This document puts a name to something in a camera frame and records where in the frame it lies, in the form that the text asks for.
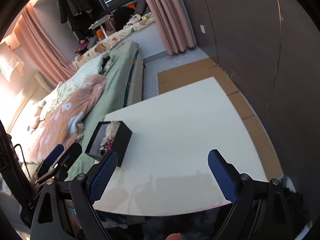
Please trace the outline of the operator hand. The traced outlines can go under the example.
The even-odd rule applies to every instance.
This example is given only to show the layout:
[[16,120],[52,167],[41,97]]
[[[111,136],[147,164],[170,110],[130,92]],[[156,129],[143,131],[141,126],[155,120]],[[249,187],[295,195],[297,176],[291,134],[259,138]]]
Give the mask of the operator hand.
[[179,233],[172,233],[165,240],[181,240],[181,235]]

